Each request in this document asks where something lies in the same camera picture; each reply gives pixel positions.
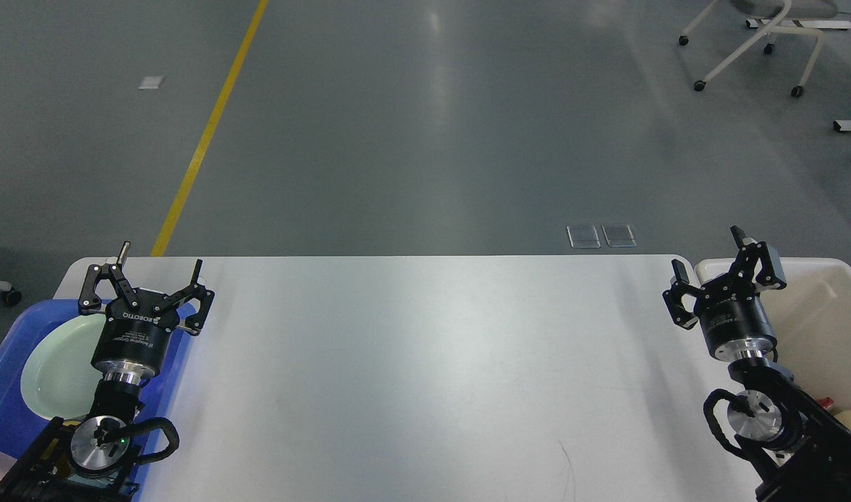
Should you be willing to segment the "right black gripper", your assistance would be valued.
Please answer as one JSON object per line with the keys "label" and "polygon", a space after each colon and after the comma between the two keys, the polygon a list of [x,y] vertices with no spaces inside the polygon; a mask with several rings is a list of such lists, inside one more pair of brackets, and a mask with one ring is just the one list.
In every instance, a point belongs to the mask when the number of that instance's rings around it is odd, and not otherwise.
{"label": "right black gripper", "polygon": [[[779,252],[772,245],[748,237],[737,225],[729,231],[738,251],[724,286],[693,285],[683,261],[673,259],[673,279],[662,292],[674,324],[690,330],[699,322],[708,354],[722,362],[764,357],[778,349],[759,295],[788,286]],[[696,299],[696,313],[684,305],[685,296]]]}

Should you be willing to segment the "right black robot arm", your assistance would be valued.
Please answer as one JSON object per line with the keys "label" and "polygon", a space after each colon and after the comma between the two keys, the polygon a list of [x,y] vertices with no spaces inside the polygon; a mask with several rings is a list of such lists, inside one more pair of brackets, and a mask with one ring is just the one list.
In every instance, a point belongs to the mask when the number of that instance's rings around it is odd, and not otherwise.
{"label": "right black robot arm", "polygon": [[738,252],[725,273],[699,286],[674,259],[662,299],[674,324],[700,326],[709,355],[743,390],[717,388],[703,402],[712,436],[762,480],[759,501],[851,501],[851,431],[778,362],[778,339],[762,304],[786,283],[780,255],[732,226]]}

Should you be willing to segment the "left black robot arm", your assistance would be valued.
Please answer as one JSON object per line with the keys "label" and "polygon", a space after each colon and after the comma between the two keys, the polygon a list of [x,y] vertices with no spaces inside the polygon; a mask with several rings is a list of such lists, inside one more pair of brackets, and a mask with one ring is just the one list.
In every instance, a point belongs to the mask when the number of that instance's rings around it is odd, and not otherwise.
{"label": "left black robot arm", "polygon": [[53,416],[0,479],[0,501],[131,501],[133,473],[170,457],[176,426],[147,414],[144,388],[167,367],[176,333],[197,336],[215,292],[200,282],[195,261],[187,286],[167,294],[132,286],[125,276],[131,247],[113,263],[91,264],[77,299],[81,317],[102,324],[90,365],[99,372],[86,412]]}

